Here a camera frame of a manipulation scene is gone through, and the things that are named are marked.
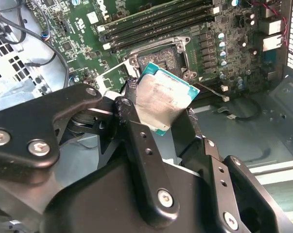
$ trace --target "black capacitor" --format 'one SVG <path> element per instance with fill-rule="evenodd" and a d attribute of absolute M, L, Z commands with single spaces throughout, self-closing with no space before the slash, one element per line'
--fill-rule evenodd
<path fill-rule="evenodd" d="M 246 19 L 245 20 L 246 24 L 253 26 L 255 24 L 255 21 L 253 19 Z"/>
<path fill-rule="evenodd" d="M 254 19 L 255 18 L 255 14 L 254 13 L 247 13 L 245 14 L 245 16 L 248 18 L 248 19 Z"/>
<path fill-rule="evenodd" d="M 258 54 L 258 50 L 256 50 L 256 49 L 249 49 L 248 51 L 249 51 L 249 53 L 251 53 L 254 56 Z"/>

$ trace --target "black bracket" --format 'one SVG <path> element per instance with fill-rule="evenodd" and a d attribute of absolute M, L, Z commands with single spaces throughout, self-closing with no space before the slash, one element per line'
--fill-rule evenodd
<path fill-rule="evenodd" d="M 6 136 L 0 145 L 0 178 L 44 182 L 59 159 L 59 142 L 70 118 L 101 99 L 98 91 L 80 84 L 0 111 L 0 132 Z"/>

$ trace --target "white connector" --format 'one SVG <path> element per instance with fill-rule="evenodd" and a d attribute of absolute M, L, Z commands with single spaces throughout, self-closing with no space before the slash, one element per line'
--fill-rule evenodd
<path fill-rule="evenodd" d="M 221 85 L 221 90 L 223 92 L 228 91 L 228 86 Z"/>

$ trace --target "sticker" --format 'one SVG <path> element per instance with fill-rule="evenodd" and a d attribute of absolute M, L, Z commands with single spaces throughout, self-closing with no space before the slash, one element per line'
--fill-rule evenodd
<path fill-rule="evenodd" d="M 97 14 L 94 11 L 91 12 L 91 13 L 88 13 L 87 14 L 87 17 L 89 19 L 90 24 L 94 24 L 94 23 L 99 22 L 99 19 L 97 17 Z"/>

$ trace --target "cable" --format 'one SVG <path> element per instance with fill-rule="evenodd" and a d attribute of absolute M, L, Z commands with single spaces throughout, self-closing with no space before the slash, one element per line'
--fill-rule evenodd
<path fill-rule="evenodd" d="M 287 40 L 287 34 L 289 32 L 289 23 L 288 23 L 287 19 L 284 16 L 282 16 L 278 11 L 276 11 L 275 9 L 273 9 L 269 5 L 267 5 L 266 3 L 255 1 L 255 2 L 252 2 L 252 5 L 253 6 L 263 6 L 264 8 L 269 9 L 270 11 L 272 11 L 276 16 L 281 17 L 282 21 L 284 22 L 284 30 L 283 30 L 283 33 L 282 33 L 283 43 L 284 43 L 285 47 L 287 48 L 288 53 L 293 55 L 293 51 L 290 50 L 289 41 Z"/>
<path fill-rule="evenodd" d="M 22 4 L 21 4 L 21 5 L 18 4 L 17 6 L 14 6 L 14 7 L 11 7 L 11 8 L 7 8 L 7 9 L 4 9 L 4 10 L 0 10 L 0 13 L 13 11 L 13 10 L 15 10 L 15 9 L 19 9 L 19 8 L 21 8 L 21 7 L 22 7 Z"/>
<path fill-rule="evenodd" d="M 40 5 L 36 2 L 36 0 L 30 0 L 33 4 L 35 4 L 35 6 L 39 9 L 40 13 L 42 14 L 44 21 L 46 23 L 46 31 L 41 33 L 41 37 L 43 38 L 43 40 L 47 41 L 50 39 L 50 25 L 48 23 L 48 18 L 44 12 L 44 10 L 40 7 Z"/>
<path fill-rule="evenodd" d="M 42 66 L 48 65 L 49 63 L 53 62 L 54 59 L 56 58 L 56 56 L 57 56 L 57 54 L 53 53 L 53 56 L 51 57 L 51 59 L 49 59 L 49 61 L 47 61 L 43 64 L 35 63 L 35 62 L 28 62 L 28 63 L 25 63 L 25 65 L 28 67 L 42 67 Z"/>
<path fill-rule="evenodd" d="M 79 146 L 84 147 L 84 148 L 87 149 L 87 150 L 95 149 L 95 148 L 98 147 L 98 146 L 95 146 L 95 147 L 88 147 L 88 146 L 85 146 L 83 143 L 81 143 L 81 142 L 79 142 L 79 141 L 77 141 L 77 142 L 75 142 L 75 143 L 78 144 Z"/>
<path fill-rule="evenodd" d="M 47 45 L 52 51 L 54 51 L 54 53 L 58 56 L 58 58 L 60 59 L 61 64 L 64 66 L 66 73 L 65 73 L 65 79 L 64 79 L 64 86 L 63 88 L 67 87 L 69 85 L 69 66 L 65 60 L 65 58 L 62 56 L 62 54 L 55 48 L 53 47 L 50 43 L 48 43 L 47 41 L 44 41 L 41 39 L 41 36 L 37 35 L 36 33 L 32 32 L 31 30 L 28 30 L 26 28 L 23 28 L 17 24 L 15 24 L 14 22 L 4 18 L 3 16 L 0 16 L 0 21 L 8 24 L 11 27 L 17 28 L 22 32 L 25 32 L 33 37 L 35 37 L 38 40 L 41 40 L 45 45 Z"/>
<path fill-rule="evenodd" d="M 9 9 L 11 9 L 11 10 L 17 9 L 17 17 L 18 17 L 18 20 L 19 20 L 19 24 L 20 24 L 21 27 L 25 28 L 23 18 L 22 18 L 22 12 L 21 12 L 21 7 L 22 6 L 23 6 L 23 0 L 19 0 L 17 6 L 9 8 Z M 0 12 L 7 12 L 6 10 L 8 10 L 8 9 L 0 10 Z M 22 43 L 25 40 L 25 38 L 26 38 L 26 33 L 21 32 L 21 37 L 20 37 L 19 41 L 16 42 L 16 41 L 11 41 L 11 40 L 8 40 L 6 38 L 3 38 L 2 42 L 12 44 L 12 45 L 17 45 L 17 44 Z"/>
<path fill-rule="evenodd" d="M 260 104 L 255 101 L 254 99 L 250 98 L 249 96 L 244 96 L 247 100 L 249 100 L 255 107 L 256 107 L 256 112 L 252 115 L 252 116 L 248 116 L 248 117 L 240 117 L 240 116 L 236 116 L 234 114 L 232 114 L 228 108 L 224 107 L 224 108 L 219 108 L 218 109 L 218 113 L 222 113 L 225 114 L 227 116 L 228 119 L 230 120 L 238 120 L 238 121 L 251 121 L 254 120 L 256 118 L 258 118 L 261 113 L 262 113 L 262 108 L 260 106 Z"/>

